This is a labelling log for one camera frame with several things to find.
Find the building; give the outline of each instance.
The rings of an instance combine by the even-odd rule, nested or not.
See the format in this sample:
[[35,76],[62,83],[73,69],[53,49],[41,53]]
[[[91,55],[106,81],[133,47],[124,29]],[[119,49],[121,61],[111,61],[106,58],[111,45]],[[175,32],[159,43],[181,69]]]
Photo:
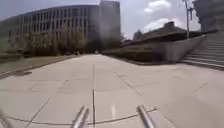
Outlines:
[[44,36],[48,42],[57,43],[64,28],[69,37],[72,37],[75,31],[80,31],[87,42],[100,40],[101,37],[117,40],[121,37],[120,6],[119,2],[115,1],[101,1],[100,5],[42,9],[11,17],[3,23],[4,28],[8,30],[9,42],[14,43],[13,45],[16,45],[21,37],[29,35]]
[[196,0],[193,3],[203,32],[224,30],[223,0]]
[[115,1],[101,1],[100,3],[100,36],[101,39],[120,40],[120,3]]
[[175,23],[173,21],[171,21],[171,22],[164,24],[164,26],[162,28],[144,33],[140,37],[140,40],[165,36],[165,35],[173,34],[173,33],[186,33],[186,30],[176,27]]

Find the lamp post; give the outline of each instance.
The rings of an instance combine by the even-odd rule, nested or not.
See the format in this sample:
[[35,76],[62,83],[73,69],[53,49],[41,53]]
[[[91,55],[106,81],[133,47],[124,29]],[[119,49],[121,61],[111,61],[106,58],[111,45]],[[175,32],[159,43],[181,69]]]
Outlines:
[[187,39],[189,39],[190,34],[189,34],[189,9],[188,9],[188,0],[182,0],[185,3],[186,7],[186,15],[187,15]]

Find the concrete steps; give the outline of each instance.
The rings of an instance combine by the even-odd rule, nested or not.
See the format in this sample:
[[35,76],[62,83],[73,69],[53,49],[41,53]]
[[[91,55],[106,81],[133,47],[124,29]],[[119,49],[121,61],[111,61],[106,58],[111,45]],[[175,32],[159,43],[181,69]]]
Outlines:
[[224,69],[224,33],[208,35],[197,48],[184,57],[181,62],[208,67]]

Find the grass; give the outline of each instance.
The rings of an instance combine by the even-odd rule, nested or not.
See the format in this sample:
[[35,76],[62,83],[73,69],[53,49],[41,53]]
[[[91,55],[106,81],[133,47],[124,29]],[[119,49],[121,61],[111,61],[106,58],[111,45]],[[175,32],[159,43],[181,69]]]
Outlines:
[[8,49],[8,39],[7,38],[0,38],[0,53],[5,52]]
[[26,68],[29,66],[34,66],[43,63],[54,63],[56,61],[70,59],[75,57],[75,55],[71,56],[54,56],[54,57],[35,57],[35,58],[23,58],[19,61],[12,61],[8,63],[0,64],[0,74],[8,71],[14,71],[17,69]]

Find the paved plaza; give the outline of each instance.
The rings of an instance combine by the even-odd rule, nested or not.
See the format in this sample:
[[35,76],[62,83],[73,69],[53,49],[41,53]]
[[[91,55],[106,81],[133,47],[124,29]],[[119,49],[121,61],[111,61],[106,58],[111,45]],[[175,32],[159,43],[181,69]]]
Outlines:
[[184,64],[138,66],[86,55],[0,79],[0,109],[15,128],[69,128],[81,106],[89,126],[223,128],[224,72]]

